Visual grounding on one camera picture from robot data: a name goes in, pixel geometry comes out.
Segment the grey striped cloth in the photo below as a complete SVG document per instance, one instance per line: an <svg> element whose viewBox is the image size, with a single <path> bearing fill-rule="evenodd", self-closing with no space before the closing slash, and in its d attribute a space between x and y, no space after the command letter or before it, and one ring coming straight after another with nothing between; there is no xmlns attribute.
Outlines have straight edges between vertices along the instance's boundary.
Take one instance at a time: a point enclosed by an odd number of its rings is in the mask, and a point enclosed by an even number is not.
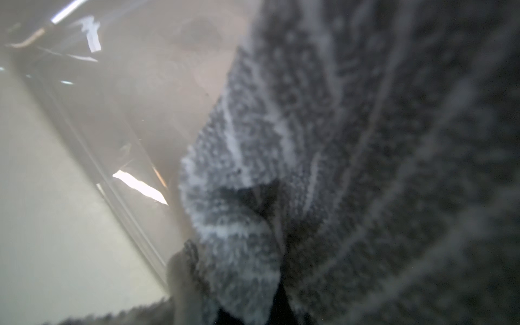
<svg viewBox="0 0 520 325"><path fill-rule="evenodd" d="M262 1L169 299L67 324L518 324L519 2Z"/></svg>

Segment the translucent white lunch box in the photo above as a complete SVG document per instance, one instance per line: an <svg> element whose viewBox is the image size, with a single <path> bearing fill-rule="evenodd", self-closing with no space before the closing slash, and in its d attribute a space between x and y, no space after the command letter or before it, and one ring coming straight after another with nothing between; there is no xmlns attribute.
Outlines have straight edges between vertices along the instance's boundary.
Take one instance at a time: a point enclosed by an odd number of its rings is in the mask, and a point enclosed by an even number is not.
<svg viewBox="0 0 520 325"><path fill-rule="evenodd" d="M190 231L181 158L252 1L2 1L1 47L161 282Z"/></svg>

